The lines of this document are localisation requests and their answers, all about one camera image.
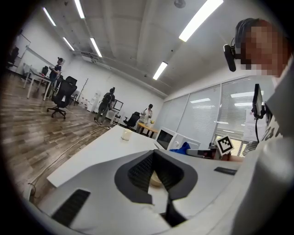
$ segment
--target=backpack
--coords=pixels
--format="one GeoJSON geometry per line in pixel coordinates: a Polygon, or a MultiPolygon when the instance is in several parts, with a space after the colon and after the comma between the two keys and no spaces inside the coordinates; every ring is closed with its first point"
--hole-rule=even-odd
{"type": "Polygon", "coordinates": [[[106,93],[102,99],[102,104],[108,105],[112,100],[112,95],[110,93],[106,93]]]}

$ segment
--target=black shirt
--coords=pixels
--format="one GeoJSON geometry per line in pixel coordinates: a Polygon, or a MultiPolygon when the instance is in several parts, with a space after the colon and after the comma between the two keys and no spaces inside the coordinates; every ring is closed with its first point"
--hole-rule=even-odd
{"type": "MultiPolygon", "coordinates": [[[[60,64],[57,64],[55,67],[54,67],[54,69],[56,70],[56,71],[61,71],[61,65],[60,64]]],[[[50,75],[49,75],[49,78],[51,79],[51,80],[55,80],[56,79],[56,76],[57,76],[57,73],[55,73],[54,71],[51,71],[51,73],[50,73],[50,75]]]]}

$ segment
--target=cable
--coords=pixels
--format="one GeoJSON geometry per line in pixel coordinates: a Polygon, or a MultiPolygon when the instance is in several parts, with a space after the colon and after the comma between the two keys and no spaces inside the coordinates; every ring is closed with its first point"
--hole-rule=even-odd
{"type": "Polygon", "coordinates": [[[89,120],[87,120],[87,119],[84,119],[84,118],[82,118],[82,117],[79,117],[78,115],[76,115],[76,114],[73,113],[72,111],[69,111],[67,108],[65,108],[65,110],[68,111],[69,113],[72,113],[73,115],[77,116],[78,118],[81,118],[81,119],[83,119],[83,120],[85,120],[85,121],[87,121],[87,122],[89,122],[89,123],[91,123],[91,124],[93,124],[93,125],[96,125],[95,123],[93,123],[93,122],[91,122],[91,121],[89,121],[89,120]]]}
{"type": "MultiPolygon", "coordinates": [[[[94,131],[93,133],[91,133],[90,135],[92,135],[92,134],[94,134],[94,133],[96,133],[97,131],[99,131],[99,130],[102,130],[102,129],[105,129],[105,127],[103,127],[103,128],[100,128],[100,129],[98,129],[98,130],[96,130],[96,131],[94,131]]],[[[85,138],[87,138],[87,137],[89,137],[90,135],[87,135],[86,137],[84,137],[84,138],[82,138],[81,140],[79,140],[78,142],[76,142],[75,144],[73,144],[72,146],[70,146],[66,151],[68,151],[70,148],[72,148],[72,147],[74,147],[76,144],[78,144],[79,142],[81,142],[82,140],[84,140],[85,138]]],[[[35,177],[29,184],[33,184],[33,182],[34,181],[36,181],[35,182],[35,185],[37,184],[37,182],[38,182],[38,180],[39,180],[39,178],[42,176],[42,174],[51,166],[51,165],[53,165],[55,162],[57,162],[60,158],[61,158],[61,156],[63,155],[63,154],[65,154],[65,152],[66,151],[64,151],[55,161],[53,161],[51,164],[49,164],[47,167],[45,167],[44,168],[44,170],[37,176],[37,177],[35,177]]]]}
{"type": "MultiPolygon", "coordinates": [[[[231,45],[232,45],[233,40],[234,40],[234,38],[231,40],[231,45]]],[[[230,45],[230,46],[231,46],[231,45],[230,45]]]]}
{"type": "Polygon", "coordinates": [[[255,122],[255,134],[256,134],[257,142],[259,143],[258,133],[257,133],[257,120],[258,118],[256,119],[256,122],[255,122]]]}

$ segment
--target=wooden table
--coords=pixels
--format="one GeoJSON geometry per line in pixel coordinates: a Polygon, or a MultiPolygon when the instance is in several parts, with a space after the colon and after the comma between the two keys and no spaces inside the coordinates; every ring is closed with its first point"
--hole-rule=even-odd
{"type": "Polygon", "coordinates": [[[153,129],[153,128],[151,128],[151,127],[148,127],[148,126],[146,126],[146,125],[143,124],[143,123],[138,123],[138,125],[139,125],[140,127],[142,127],[142,130],[141,130],[140,134],[143,133],[144,128],[148,130],[148,131],[147,131],[147,135],[149,135],[149,131],[151,131],[150,138],[153,137],[153,134],[154,134],[154,133],[158,133],[158,130],[153,129]]]}
{"type": "Polygon", "coordinates": [[[29,86],[29,89],[28,89],[28,95],[27,95],[27,98],[29,98],[29,94],[31,93],[31,89],[32,89],[32,86],[33,86],[33,83],[34,83],[34,80],[38,81],[38,79],[40,79],[40,82],[39,82],[39,85],[38,85],[38,90],[39,90],[39,87],[40,87],[40,84],[41,84],[41,81],[44,80],[46,82],[49,83],[47,89],[46,89],[46,92],[45,92],[45,95],[44,95],[44,98],[43,100],[46,99],[46,96],[47,96],[47,92],[49,90],[49,87],[50,87],[50,84],[51,84],[51,81],[49,80],[48,77],[43,77],[41,75],[41,73],[37,72],[35,69],[33,69],[32,67],[29,68],[28,70],[28,74],[27,74],[27,77],[26,77],[26,80],[24,82],[24,85],[23,85],[23,88],[26,88],[26,85],[27,85],[27,82],[28,82],[28,78],[30,76],[30,74],[32,75],[32,81],[31,81],[31,84],[29,86]]]}

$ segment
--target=white wall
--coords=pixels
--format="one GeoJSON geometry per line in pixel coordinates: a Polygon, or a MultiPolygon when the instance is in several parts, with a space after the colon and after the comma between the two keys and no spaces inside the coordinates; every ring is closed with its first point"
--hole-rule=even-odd
{"type": "Polygon", "coordinates": [[[77,79],[78,91],[82,90],[87,78],[89,79],[79,101],[81,101],[82,97],[91,100],[97,91],[101,92],[101,100],[105,93],[115,87],[115,98],[124,103],[122,110],[125,112],[124,116],[128,118],[136,111],[143,111],[151,103],[153,104],[152,120],[155,120],[163,104],[163,99],[147,90],[147,88],[143,88],[106,68],[87,62],[78,56],[67,66],[63,76],[64,78],[72,76],[77,79]]]}
{"type": "Polygon", "coordinates": [[[72,52],[58,36],[51,23],[48,22],[42,10],[37,11],[25,23],[22,34],[31,43],[20,61],[17,73],[22,74],[23,63],[32,65],[38,71],[41,71],[45,65],[55,66],[58,57],[62,57],[65,60],[62,70],[70,63],[72,52]]]}

